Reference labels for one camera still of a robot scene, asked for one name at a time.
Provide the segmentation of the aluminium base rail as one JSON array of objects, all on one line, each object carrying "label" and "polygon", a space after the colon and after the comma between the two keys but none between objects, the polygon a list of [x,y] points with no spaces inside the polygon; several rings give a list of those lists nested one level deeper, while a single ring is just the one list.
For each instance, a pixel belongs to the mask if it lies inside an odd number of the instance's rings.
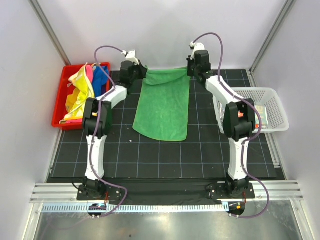
[{"label": "aluminium base rail", "polygon": [[[303,195],[297,181],[294,180],[267,180],[259,183],[250,181],[255,197],[248,201],[289,201],[302,200]],[[32,195],[32,202],[63,202],[75,201],[78,190],[71,183],[39,183],[36,184]]]}]

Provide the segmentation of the aluminium frame post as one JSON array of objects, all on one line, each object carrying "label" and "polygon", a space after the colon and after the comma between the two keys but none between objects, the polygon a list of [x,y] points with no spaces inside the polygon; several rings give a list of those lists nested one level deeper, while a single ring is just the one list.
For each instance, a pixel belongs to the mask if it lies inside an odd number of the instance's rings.
[{"label": "aluminium frame post", "polygon": [[286,0],[284,5],[282,6],[279,14],[277,15],[267,37],[265,38],[257,56],[255,57],[249,72],[251,75],[254,74],[255,70],[258,68],[260,62],[262,61],[265,53],[267,52],[268,48],[270,47],[271,43],[275,39],[278,31],[280,30],[281,26],[283,25],[284,21],[286,20],[287,16],[289,15],[291,9],[295,5],[296,0]]},{"label": "aluminium frame post", "polygon": [[53,46],[55,47],[55,49],[57,50],[60,58],[62,59],[62,61],[64,62],[64,64],[66,66],[70,66],[71,65],[71,61],[68,58],[61,42],[59,41],[53,27],[51,26],[43,8],[41,7],[40,3],[38,0],[29,0],[30,5],[32,6],[35,14],[37,15],[40,23],[42,24],[44,30],[46,31],[48,37],[50,38]]}]

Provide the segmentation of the right aluminium frame post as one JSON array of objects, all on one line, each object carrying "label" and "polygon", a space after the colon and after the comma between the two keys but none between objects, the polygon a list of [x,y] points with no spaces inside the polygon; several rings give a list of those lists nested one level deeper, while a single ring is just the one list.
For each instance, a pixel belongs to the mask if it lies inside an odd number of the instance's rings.
[{"label": "right aluminium frame post", "polygon": [[275,39],[278,31],[280,30],[281,26],[283,25],[284,21],[286,20],[287,16],[289,15],[291,9],[295,5],[296,0],[286,0],[284,5],[282,6],[279,14],[277,15],[267,37],[265,38],[257,56],[255,57],[249,72],[251,75],[254,74],[255,70],[258,68],[260,62],[262,61],[265,53],[267,52],[268,48],[270,47],[271,43]]}]

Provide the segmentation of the red plastic bin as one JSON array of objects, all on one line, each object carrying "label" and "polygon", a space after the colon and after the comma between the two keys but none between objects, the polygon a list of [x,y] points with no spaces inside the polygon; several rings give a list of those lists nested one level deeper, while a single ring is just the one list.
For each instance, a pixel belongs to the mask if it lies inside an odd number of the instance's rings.
[{"label": "red plastic bin", "polygon": [[[83,128],[86,101],[88,98],[97,98],[92,86],[95,65],[106,73],[110,72],[108,62],[68,65],[63,68],[51,122],[54,128],[63,131]],[[110,80],[108,86],[109,91],[112,88]]]}]

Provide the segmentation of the black grid mat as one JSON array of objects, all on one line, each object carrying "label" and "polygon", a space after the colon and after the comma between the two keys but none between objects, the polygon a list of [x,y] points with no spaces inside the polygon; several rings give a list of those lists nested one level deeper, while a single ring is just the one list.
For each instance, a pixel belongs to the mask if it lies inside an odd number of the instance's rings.
[{"label": "black grid mat", "polygon": [[[222,70],[230,87],[251,87],[245,69]],[[112,111],[112,127],[104,145],[106,178],[222,179],[230,162],[228,139],[220,133],[211,95],[190,80],[187,138],[182,142],[157,141],[133,130],[142,81]],[[88,147],[82,130],[63,131],[47,182],[77,182],[87,169]],[[260,134],[248,148],[248,171],[261,179],[284,180],[273,160],[266,135]]]}]

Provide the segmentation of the left aluminium frame post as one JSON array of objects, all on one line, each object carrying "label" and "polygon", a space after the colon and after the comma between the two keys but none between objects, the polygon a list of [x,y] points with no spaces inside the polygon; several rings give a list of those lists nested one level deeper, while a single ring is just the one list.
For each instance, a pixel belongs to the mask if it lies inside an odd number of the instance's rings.
[{"label": "left aluminium frame post", "polygon": [[51,26],[43,8],[41,7],[40,3],[38,0],[29,0],[30,5],[32,6],[35,14],[37,15],[40,23],[42,24],[44,30],[46,31],[48,37],[50,38],[53,46],[55,47],[55,49],[57,50],[60,58],[62,59],[62,61],[64,62],[64,64],[66,66],[70,66],[71,65],[71,61],[68,58],[61,42],[59,41],[53,27]]}]

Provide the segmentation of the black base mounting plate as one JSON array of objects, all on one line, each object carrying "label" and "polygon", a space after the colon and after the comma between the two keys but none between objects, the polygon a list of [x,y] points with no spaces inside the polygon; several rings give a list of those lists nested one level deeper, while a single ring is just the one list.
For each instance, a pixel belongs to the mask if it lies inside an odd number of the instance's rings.
[{"label": "black base mounting plate", "polygon": [[225,178],[109,178],[83,180],[78,186],[78,201],[109,200],[126,205],[190,206],[216,204],[223,199],[235,201],[254,199],[249,180]]}]

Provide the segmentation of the green towel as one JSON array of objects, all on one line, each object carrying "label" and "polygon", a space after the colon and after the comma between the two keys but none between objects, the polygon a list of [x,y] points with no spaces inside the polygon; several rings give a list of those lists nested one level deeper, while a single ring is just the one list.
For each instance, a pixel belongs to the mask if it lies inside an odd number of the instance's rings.
[{"label": "green towel", "polygon": [[132,128],[153,140],[186,140],[190,81],[186,67],[149,69],[142,80]]}]

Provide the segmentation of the white perforated plastic basket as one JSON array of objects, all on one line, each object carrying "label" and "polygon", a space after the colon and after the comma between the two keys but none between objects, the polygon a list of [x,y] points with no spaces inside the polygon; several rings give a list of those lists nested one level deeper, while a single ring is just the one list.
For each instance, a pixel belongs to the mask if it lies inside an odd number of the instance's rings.
[{"label": "white perforated plastic basket", "polygon": [[[220,85],[208,86],[213,95],[213,105],[217,122],[217,102],[224,107],[223,130],[229,138],[242,138],[260,130],[261,133],[283,132],[289,129],[289,121],[275,90],[267,87],[233,87],[226,91]],[[266,107],[268,125],[262,129],[262,119],[255,108]]]}]

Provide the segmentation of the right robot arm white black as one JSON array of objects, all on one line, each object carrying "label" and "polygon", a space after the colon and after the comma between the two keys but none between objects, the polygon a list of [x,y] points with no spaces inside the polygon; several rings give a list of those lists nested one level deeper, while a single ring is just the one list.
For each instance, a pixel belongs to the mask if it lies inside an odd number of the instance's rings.
[{"label": "right robot arm white black", "polygon": [[229,141],[229,167],[223,191],[230,198],[239,198],[249,188],[247,170],[248,147],[256,129],[254,101],[238,95],[211,69],[210,55],[205,49],[193,50],[187,58],[187,75],[212,94],[224,107],[222,128]]}]

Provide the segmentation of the rabbit print towel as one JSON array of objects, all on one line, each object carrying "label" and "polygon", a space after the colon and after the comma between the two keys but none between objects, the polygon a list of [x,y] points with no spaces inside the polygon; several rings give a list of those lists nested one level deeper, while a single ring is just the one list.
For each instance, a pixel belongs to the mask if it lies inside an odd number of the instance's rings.
[{"label": "rabbit print towel", "polygon": [[[258,111],[260,117],[261,117],[261,122],[262,122],[262,129],[266,129],[269,122],[268,122],[268,114],[267,114],[267,108],[262,105],[254,104],[255,109]],[[217,110],[217,116],[218,116],[218,125],[220,130],[223,130],[223,120],[224,120],[224,114],[225,114],[225,109],[222,105],[221,102],[217,101],[216,102],[216,110]]]}]

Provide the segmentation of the blue towel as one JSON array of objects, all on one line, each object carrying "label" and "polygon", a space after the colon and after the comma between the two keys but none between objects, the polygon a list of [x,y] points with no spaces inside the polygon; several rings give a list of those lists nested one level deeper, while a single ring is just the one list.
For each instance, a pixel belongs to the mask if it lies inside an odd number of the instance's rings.
[{"label": "blue towel", "polygon": [[97,65],[92,67],[93,70],[93,79],[92,87],[95,97],[100,97],[109,90],[109,79]]}]

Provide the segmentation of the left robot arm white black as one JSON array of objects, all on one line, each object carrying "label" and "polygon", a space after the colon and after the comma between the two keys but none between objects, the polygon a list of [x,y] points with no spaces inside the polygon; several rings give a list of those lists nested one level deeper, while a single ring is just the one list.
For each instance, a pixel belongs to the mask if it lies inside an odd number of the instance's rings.
[{"label": "left robot arm white black", "polygon": [[87,167],[78,187],[78,200],[101,200],[107,195],[103,182],[104,152],[112,126],[112,110],[127,98],[136,80],[146,77],[147,71],[140,60],[125,60],[120,66],[119,81],[100,97],[86,100],[82,126],[87,140]]}]

